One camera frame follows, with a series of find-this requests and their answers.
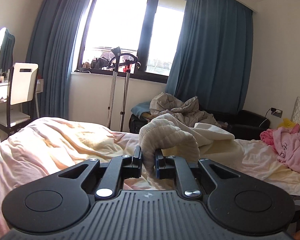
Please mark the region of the cream white zip jacket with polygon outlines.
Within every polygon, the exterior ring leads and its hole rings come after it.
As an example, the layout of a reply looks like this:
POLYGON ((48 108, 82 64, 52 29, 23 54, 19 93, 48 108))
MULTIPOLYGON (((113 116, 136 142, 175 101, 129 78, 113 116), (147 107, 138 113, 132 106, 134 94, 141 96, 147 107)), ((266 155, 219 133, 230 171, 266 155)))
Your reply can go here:
POLYGON ((170 114, 154 118, 139 132, 139 146, 142 150, 142 176, 147 180, 145 190, 171 190, 169 179, 155 177, 155 150, 162 150, 164 156, 183 157, 195 164, 200 158, 208 158, 235 170, 241 165, 244 148, 235 136, 226 130, 198 122, 188 127, 170 114))

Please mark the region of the pastel pink bed sheet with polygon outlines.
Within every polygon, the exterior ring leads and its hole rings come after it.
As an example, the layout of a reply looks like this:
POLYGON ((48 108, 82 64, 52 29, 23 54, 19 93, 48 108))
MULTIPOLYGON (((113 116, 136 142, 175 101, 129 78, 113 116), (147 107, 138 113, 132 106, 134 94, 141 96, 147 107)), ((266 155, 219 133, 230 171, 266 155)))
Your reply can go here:
MULTIPOLYGON (((300 195, 300 173, 278 162, 271 146, 235 140, 244 148, 239 172, 300 195)), ((139 134, 61 118, 37 119, 0 142, 0 238, 9 231, 1 205, 10 191, 90 158, 106 163, 119 155, 132 155, 138 145, 139 134)))

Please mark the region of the pink clothing pile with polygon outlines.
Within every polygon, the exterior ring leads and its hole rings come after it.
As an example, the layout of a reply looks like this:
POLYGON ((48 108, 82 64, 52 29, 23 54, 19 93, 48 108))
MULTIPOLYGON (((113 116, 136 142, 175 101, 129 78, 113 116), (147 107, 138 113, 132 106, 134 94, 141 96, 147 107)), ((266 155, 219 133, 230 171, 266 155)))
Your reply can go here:
POLYGON ((277 154, 277 160, 300 173, 300 125, 267 129, 260 134, 261 140, 271 146, 277 154))

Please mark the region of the yellow garment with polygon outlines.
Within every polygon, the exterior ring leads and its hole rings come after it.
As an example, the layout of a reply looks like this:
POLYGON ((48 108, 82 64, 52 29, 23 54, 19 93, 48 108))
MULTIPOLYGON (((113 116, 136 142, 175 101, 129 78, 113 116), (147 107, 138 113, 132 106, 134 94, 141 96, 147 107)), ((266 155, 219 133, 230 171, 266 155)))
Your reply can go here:
POLYGON ((284 127, 286 129, 300 129, 300 125, 292 122, 291 120, 289 120, 288 118, 283 118, 283 121, 277 126, 278 128, 280 127, 284 127))

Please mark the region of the beige quilted down jacket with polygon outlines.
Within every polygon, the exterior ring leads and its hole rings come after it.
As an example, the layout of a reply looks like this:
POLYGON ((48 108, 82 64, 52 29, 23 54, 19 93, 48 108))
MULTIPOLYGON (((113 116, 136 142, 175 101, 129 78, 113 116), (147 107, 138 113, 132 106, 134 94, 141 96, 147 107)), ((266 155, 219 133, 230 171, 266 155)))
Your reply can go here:
POLYGON ((173 95, 162 92, 151 100, 149 110, 152 118, 170 114, 189 127, 194 127, 198 122, 221 127, 215 120, 213 114, 209 114, 206 111, 201 111, 199 109, 197 96, 182 102, 173 95))

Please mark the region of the black suitcase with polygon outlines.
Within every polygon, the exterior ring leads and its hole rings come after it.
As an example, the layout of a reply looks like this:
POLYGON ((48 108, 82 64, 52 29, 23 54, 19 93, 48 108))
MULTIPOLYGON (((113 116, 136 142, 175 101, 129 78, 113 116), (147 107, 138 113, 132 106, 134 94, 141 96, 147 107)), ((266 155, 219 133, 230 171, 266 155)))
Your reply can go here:
POLYGON ((139 134, 140 129, 150 122, 150 115, 148 113, 142 113, 140 116, 132 114, 129 120, 129 132, 139 134))

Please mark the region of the white side shelf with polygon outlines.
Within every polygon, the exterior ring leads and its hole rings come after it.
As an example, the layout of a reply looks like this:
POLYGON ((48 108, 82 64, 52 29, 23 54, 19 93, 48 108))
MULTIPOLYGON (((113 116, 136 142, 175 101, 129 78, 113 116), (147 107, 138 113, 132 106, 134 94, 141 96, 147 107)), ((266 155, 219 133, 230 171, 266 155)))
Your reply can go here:
POLYGON ((36 85, 36 94, 42 93, 44 90, 44 79, 38 79, 36 85))

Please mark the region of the teal cloth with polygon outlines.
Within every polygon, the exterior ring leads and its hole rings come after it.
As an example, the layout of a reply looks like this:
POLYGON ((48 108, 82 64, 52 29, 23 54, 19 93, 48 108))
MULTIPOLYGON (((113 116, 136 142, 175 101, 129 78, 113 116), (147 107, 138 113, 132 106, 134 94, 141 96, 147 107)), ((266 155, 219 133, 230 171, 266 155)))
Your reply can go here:
POLYGON ((145 120, 145 118, 142 115, 143 113, 150 114, 150 103, 150 101, 146 101, 137 104, 131 109, 132 114, 138 117, 140 120, 145 120))

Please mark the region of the white black chair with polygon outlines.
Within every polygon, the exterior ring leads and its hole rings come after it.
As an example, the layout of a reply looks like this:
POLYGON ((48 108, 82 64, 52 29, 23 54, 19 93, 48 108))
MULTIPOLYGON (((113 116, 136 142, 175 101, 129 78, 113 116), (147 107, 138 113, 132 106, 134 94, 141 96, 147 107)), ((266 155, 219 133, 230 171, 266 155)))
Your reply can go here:
POLYGON ((31 123, 34 119, 34 97, 37 87, 38 64, 16 62, 10 68, 7 87, 6 112, 0 113, 0 130, 8 136, 31 123), (13 109, 14 105, 30 104, 29 114, 13 109))

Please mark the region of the right teal curtain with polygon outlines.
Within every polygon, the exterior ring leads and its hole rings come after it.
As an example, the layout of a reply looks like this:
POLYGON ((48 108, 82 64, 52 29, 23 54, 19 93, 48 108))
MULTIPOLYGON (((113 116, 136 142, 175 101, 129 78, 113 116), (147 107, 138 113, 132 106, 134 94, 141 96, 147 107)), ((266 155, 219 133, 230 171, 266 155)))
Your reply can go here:
POLYGON ((166 93, 237 113, 248 90, 253 11, 236 0, 187 0, 166 93))

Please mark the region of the teal curtain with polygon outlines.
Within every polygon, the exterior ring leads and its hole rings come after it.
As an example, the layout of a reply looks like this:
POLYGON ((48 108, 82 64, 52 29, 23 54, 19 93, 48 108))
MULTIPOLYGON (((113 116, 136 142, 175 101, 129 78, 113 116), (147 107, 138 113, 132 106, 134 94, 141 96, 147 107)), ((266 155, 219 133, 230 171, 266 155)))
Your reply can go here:
POLYGON ((237 113, 248 90, 253 11, 236 0, 187 0, 166 93, 237 113))
POLYGON ((71 65, 79 24, 90 0, 43 0, 29 47, 27 63, 36 63, 44 79, 38 99, 42 116, 67 119, 71 65))

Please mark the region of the vanity mirror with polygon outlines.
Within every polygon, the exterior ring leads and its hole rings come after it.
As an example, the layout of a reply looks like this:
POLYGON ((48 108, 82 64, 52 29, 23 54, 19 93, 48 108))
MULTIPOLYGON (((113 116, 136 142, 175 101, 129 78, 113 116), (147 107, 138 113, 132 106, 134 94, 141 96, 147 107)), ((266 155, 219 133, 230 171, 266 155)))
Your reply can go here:
POLYGON ((6 27, 0 29, 0 73, 7 72, 13 65, 15 36, 6 27))

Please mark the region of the left teal curtain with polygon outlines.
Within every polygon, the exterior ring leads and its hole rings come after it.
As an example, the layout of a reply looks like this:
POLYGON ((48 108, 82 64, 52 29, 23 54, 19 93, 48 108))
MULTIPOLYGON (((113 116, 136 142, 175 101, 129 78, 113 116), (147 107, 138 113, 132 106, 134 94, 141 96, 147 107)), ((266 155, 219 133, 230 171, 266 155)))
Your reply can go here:
POLYGON ((29 47, 27 63, 36 63, 44 79, 38 99, 42 116, 67 119, 71 65, 79 24, 90 0, 43 0, 29 47))

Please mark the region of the dark framed window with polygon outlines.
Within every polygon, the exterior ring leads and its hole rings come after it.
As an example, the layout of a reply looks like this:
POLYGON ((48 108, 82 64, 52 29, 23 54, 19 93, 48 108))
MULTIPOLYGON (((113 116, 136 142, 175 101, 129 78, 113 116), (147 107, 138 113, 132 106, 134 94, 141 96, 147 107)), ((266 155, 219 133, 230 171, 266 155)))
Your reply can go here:
POLYGON ((76 70, 111 75, 112 48, 120 47, 119 75, 132 65, 132 78, 166 83, 183 22, 186 0, 92 0, 76 70))

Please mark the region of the wall power outlet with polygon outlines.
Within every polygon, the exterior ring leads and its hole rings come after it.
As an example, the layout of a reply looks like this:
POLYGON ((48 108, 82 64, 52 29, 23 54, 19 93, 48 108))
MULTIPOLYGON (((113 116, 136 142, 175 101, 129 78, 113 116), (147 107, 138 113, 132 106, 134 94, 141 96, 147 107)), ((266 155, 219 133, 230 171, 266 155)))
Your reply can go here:
POLYGON ((283 110, 271 107, 270 111, 271 111, 271 115, 278 117, 278 118, 282 117, 283 110))

